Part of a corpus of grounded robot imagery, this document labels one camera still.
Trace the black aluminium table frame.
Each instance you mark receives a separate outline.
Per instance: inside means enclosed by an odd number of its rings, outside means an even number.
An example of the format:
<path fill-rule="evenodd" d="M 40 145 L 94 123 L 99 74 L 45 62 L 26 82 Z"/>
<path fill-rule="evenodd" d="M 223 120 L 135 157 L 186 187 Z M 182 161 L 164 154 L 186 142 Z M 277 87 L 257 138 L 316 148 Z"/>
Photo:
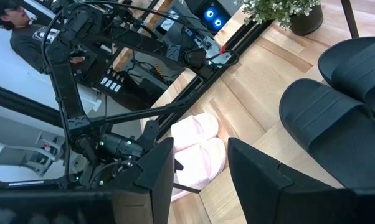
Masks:
<path fill-rule="evenodd" d="M 209 64 L 204 49 L 187 49 L 179 45 L 167 45 L 163 42 L 142 36 L 143 47 L 137 46 L 136 50 L 151 55 L 158 59 L 167 59 L 181 67 L 190 69 L 196 76 L 179 93 L 175 99 L 167 105 L 132 113 L 91 119 L 92 127 L 104 124 L 118 124 L 143 118 L 156 116 L 159 123 L 157 138 L 165 135 L 173 123 L 191 107 L 200 97 L 217 81 L 227 69 L 234 66 L 241 54 L 273 23 L 272 20 L 261 24 L 249 22 L 242 25 L 237 32 L 227 41 L 226 49 L 220 50 L 216 57 L 231 54 L 226 63 Z"/>

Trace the small green potted plant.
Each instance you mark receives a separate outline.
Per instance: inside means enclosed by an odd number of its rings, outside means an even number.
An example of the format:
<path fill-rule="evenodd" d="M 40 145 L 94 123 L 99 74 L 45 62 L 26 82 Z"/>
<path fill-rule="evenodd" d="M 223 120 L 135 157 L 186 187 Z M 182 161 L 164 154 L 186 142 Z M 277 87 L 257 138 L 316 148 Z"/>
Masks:
<path fill-rule="evenodd" d="M 246 23 L 275 20 L 298 36 L 311 34 L 323 23 L 320 0 L 235 0 L 235 4 L 242 6 Z"/>

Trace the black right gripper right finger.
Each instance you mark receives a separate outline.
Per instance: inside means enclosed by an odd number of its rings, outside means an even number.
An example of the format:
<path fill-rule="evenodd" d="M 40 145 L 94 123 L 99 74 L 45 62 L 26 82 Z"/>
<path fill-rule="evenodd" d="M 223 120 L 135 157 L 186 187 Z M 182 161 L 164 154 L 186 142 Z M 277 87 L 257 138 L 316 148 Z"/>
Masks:
<path fill-rule="evenodd" d="M 354 224 L 354 193 L 336 189 L 238 138 L 229 169 L 247 224 Z"/>

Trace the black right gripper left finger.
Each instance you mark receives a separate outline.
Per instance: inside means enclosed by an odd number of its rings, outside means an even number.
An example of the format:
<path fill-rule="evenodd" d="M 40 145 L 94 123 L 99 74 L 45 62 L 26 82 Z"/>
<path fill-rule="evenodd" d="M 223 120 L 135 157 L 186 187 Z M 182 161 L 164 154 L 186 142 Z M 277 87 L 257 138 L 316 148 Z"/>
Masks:
<path fill-rule="evenodd" d="M 174 182 L 173 138 L 112 181 L 116 224 L 167 224 Z"/>

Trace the computer tower with blue fans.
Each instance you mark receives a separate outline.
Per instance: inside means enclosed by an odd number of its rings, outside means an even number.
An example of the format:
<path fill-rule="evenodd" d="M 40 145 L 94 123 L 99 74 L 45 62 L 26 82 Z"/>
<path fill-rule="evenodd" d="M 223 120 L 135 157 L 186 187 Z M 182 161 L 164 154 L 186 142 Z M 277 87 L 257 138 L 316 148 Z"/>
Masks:
<path fill-rule="evenodd" d="M 212 35 L 217 34 L 241 7 L 236 0 L 184 0 L 184 2 Z"/>

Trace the black device with white buttons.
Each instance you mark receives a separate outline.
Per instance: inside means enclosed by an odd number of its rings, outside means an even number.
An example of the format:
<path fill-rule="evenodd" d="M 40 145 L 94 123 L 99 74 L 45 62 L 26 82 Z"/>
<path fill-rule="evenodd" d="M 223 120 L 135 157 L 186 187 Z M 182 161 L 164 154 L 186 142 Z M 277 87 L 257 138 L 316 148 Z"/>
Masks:
<path fill-rule="evenodd" d="M 117 72 L 115 70 L 109 69 L 98 82 L 98 89 L 100 91 L 111 92 L 120 94 L 121 92 L 125 92 L 125 78 L 127 73 L 125 72 Z"/>

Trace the pink slide sandal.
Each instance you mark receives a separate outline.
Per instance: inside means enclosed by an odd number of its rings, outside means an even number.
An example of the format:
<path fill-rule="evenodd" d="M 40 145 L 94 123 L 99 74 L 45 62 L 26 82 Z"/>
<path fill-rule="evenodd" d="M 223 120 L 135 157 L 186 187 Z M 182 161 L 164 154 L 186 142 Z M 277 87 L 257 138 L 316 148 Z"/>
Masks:
<path fill-rule="evenodd" d="M 202 190 L 224 170 L 225 144 L 219 138 L 211 138 L 175 153 L 175 158 L 184 169 L 176 171 L 174 182 Z"/>
<path fill-rule="evenodd" d="M 195 144 L 203 143 L 216 137 L 218 131 L 219 123 L 214 115 L 209 113 L 190 115 L 171 126 L 174 149 L 179 152 Z"/>

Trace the black slide sandal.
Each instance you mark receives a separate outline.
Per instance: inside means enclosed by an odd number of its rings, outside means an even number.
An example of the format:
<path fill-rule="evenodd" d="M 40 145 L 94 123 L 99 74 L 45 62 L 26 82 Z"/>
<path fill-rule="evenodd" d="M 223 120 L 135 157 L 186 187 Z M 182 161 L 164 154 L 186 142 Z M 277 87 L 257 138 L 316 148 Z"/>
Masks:
<path fill-rule="evenodd" d="M 347 188 L 375 188 L 375 120 L 364 103 L 302 78 L 284 91 L 279 116 L 289 135 Z"/>
<path fill-rule="evenodd" d="M 375 115 L 375 37 L 333 45 L 319 57 L 318 69 L 330 86 L 363 102 Z"/>

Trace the wooden shelf with black frame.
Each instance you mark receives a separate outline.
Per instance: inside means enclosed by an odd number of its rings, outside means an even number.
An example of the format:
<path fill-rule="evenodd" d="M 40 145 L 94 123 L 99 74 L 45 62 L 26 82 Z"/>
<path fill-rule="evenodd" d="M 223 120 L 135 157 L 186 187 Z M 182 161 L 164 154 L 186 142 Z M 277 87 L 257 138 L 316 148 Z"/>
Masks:
<path fill-rule="evenodd" d="M 281 162 L 333 187 L 339 183 L 286 132 L 278 115 L 282 93 L 299 78 L 322 81 L 319 56 L 350 38 L 341 0 L 321 0 L 324 20 L 314 33 L 299 37 L 272 24 L 191 108 L 219 122 L 218 136 L 237 137 Z M 223 171 L 199 194 L 172 204 L 169 221 L 193 224 L 244 224 L 230 172 Z"/>

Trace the person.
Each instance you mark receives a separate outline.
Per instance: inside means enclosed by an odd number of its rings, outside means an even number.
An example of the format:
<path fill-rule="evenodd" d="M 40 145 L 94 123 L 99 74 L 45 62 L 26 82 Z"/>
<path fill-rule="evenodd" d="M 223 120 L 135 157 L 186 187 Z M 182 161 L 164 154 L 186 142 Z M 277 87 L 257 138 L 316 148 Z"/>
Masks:
<path fill-rule="evenodd" d="M 31 24 L 25 9 L 13 0 L 0 0 L 0 28 L 11 32 L 10 45 L 13 51 L 39 73 L 46 74 L 47 66 L 41 50 L 43 40 L 51 44 L 59 31 Z"/>

